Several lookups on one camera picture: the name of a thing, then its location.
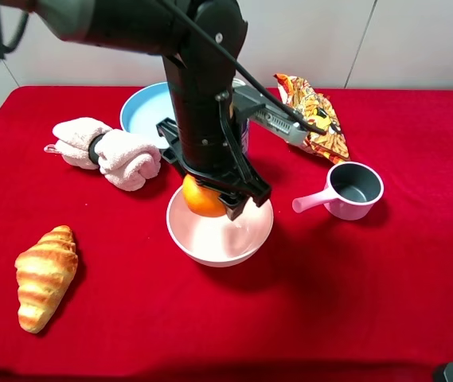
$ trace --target croissant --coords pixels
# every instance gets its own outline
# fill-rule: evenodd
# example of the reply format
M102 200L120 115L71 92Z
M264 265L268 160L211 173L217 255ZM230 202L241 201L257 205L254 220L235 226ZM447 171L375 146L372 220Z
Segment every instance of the croissant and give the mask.
M76 245L69 227L46 233L16 259L21 306L19 325L30 333L44 329L76 275Z

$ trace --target red tablecloth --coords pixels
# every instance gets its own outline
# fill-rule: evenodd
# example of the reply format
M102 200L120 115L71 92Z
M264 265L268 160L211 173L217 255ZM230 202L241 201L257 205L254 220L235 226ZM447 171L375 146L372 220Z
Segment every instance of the red tablecloth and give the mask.
M229 269L198 265L166 230L181 184L125 193L42 148L59 122L113 127L135 88L27 87L0 109L0 370L149 380L428 380L453 361L453 92L325 91L352 159L386 193L347 223L293 197L329 162L252 128L249 155L273 185L275 227ZM48 330L18 324L14 260L67 224L78 275Z

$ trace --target snack bag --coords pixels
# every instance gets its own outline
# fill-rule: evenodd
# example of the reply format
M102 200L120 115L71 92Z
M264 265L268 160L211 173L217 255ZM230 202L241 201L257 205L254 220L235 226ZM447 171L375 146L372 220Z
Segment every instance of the snack bag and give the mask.
M338 117L330 101L318 94L303 78L276 74L283 102L300 111L309 124L314 124L325 135L309 133L301 148L307 153L329 159L334 164L349 161L350 154Z

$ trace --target black cable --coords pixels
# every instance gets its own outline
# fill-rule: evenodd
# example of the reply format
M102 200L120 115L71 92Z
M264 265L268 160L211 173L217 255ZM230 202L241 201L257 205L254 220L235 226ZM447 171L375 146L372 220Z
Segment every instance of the black cable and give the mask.
M183 24L185 24L189 29L195 32L200 38L206 41L210 46L212 46L215 50L220 52L228 61L235 65L236 70L245 77L245 79L261 94L263 94L266 98L272 101L279 109L284 111L288 114L290 118L294 121L300 123L302 127L304 127L308 131L313 131L317 134L324 135L326 132L318 129L315 126L310 125L307 123L301 116L298 111L288 107L277 98L275 98L262 84L260 84L251 74L233 57L229 52L224 49L221 45L217 44L217 42L211 38L198 24L196 24L193 20L189 18L180 8L176 5L168 2L167 0L158 0L159 3L166 8L169 12L171 12L178 20L180 20Z
M18 27L16 28L16 31L14 33L14 37L12 38L8 45L3 45L5 53L12 53L14 50L18 48L19 43L21 42L22 39L22 35L25 34L26 25L28 24L28 17L29 13L23 12L21 20L19 21Z

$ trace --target white wall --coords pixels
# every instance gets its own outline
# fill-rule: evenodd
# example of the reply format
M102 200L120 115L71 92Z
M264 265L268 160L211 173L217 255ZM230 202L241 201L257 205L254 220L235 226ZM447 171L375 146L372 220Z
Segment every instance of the white wall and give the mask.
M453 88L450 0L239 3L249 21L240 62L265 85L274 85L275 72L285 72L317 87ZM19 14L2 8L5 40ZM0 63L0 105L17 84L148 85L163 79L157 57L64 43L31 17L18 51Z

